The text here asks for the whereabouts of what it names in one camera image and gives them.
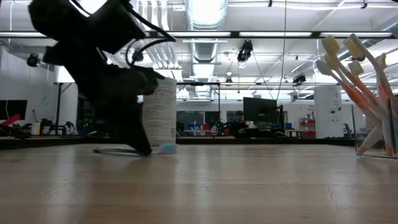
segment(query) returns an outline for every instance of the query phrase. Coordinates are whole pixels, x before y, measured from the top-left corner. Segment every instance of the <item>table surface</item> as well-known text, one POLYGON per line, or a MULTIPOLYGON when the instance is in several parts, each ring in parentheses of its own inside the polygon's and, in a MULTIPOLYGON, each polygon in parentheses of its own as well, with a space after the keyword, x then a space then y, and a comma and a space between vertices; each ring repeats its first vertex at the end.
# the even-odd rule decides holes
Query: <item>table surface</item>
POLYGON ((150 158, 97 147, 0 151, 0 223, 398 222, 398 162, 353 147, 180 146, 150 158))

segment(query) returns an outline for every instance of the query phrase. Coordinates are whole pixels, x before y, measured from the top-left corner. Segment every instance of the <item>ceiling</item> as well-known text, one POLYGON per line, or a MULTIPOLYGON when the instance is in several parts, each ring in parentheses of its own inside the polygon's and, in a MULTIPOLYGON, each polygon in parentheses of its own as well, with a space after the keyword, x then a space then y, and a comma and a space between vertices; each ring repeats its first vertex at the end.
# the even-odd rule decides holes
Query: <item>ceiling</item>
MULTIPOLYGON (((366 9, 340 9, 340 10, 303 10, 291 7, 310 7, 319 9, 335 7, 342 0, 288 0, 286 9, 284 0, 273 0, 273 6, 267 7, 268 1, 229 0, 226 16, 225 30, 261 30, 261 31, 283 31, 286 17, 286 30, 298 31, 381 31, 389 25, 398 22, 397 8, 373 8, 366 9)), ((27 12, 29 1, 3 0, 0 8, 0 30, 34 30, 30 23, 27 12)), ((167 1, 169 5, 168 21, 171 30, 186 30, 186 18, 184 0, 167 1)), ((342 7, 361 6, 363 0, 344 1, 342 7)), ((369 6, 397 6, 391 0, 368 0, 369 6)), ((298 71, 290 73, 293 69, 306 62, 300 69, 300 73, 306 75, 307 81, 313 81, 312 61, 318 55, 324 54, 325 50, 316 39, 254 39, 254 55, 248 60, 246 67, 239 68, 236 63, 236 52, 242 46, 244 39, 228 39, 227 43, 220 44, 216 61, 213 81, 224 82, 226 73, 231 72, 234 82, 280 82, 281 77, 285 81, 292 81, 298 71)), ((21 45, 23 49, 38 49, 46 45, 53 45, 52 40, 39 39, 13 39, 13 44, 21 45)), ((374 55, 383 52, 391 52, 390 64, 398 62, 398 40, 383 40, 370 48, 374 55)), ((178 62, 182 67, 182 77, 189 80, 192 77, 192 56, 190 55, 190 44, 178 40, 174 43, 174 50, 178 62)), ((146 58, 142 63, 151 66, 151 61, 146 58)), ((364 62, 365 72, 372 72, 369 63, 364 62)), ((398 77, 398 70, 392 69, 388 72, 391 78, 398 77)), ((367 82, 374 82, 370 77, 367 82)))

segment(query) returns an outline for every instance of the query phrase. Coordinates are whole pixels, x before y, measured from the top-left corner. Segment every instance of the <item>ceiling duct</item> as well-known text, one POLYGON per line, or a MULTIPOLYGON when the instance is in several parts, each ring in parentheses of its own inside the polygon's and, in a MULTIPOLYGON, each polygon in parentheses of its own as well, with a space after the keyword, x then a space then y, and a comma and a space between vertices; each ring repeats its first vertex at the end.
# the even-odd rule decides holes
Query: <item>ceiling duct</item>
MULTIPOLYGON (((185 0, 188 30, 223 30, 226 20, 228 0, 185 0)), ((209 79, 215 66, 209 64, 216 58, 217 43, 193 43, 191 44, 192 67, 196 77, 209 79)), ((198 93, 199 96, 207 96, 209 93, 198 93)))

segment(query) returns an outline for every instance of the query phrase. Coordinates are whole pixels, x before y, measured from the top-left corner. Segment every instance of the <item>wall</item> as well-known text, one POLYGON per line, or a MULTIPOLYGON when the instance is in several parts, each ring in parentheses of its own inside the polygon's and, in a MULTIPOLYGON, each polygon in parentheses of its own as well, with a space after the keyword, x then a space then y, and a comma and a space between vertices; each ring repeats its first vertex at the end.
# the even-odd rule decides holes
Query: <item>wall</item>
MULTIPOLYGON (((288 122, 292 123, 292 126, 295 129, 299 129, 299 119, 304 118, 305 115, 310 114, 311 111, 314 110, 315 104, 314 102, 287 102, 280 101, 279 104, 283 104, 284 111, 287 111, 288 122)), ((341 112, 343 114, 343 122, 347 123, 350 128, 353 128, 353 119, 351 112, 352 103, 343 102, 343 106, 341 108, 341 112)), ((226 112, 227 111, 237 111, 243 110, 243 102, 242 101, 222 101, 221 102, 221 119, 226 121, 226 112)), ((218 102, 204 102, 204 103, 196 103, 196 102, 178 102, 177 103, 177 111, 218 111, 218 102)), ((361 123, 359 125, 364 125, 362 113, 355 109, 355 119, 356 122, 361 123)))
MULTIPOLYGON (((35 110, 39 121, 47 118, 55 122, 58 86, 54 85, 54 72, 43 68, 31 68, 25 60, 9 54, 4 47, 0 48, 0 62, 0 100, 27 100, 25 121, 17 123, 34 123, 32 110, 35 110)), ((60 124, 64 124, 65 121, 76 122, 77 93, 74 86, 62 95, 65 100, 61 103, 61 110, 67 113, 60 113, 60 124)))

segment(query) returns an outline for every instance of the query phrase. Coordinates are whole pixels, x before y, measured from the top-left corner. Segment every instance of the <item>person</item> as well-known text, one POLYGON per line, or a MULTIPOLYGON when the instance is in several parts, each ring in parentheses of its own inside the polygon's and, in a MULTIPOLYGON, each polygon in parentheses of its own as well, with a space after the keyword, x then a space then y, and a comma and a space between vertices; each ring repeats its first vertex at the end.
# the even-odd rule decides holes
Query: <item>person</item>
POLYGON ((232 136, 236 136, 238 133, 244 133, 244 129, 248 128, 244 122, 243 111, 237 111, 235 113, 236 120, 231 123, 230 133, 232 136))

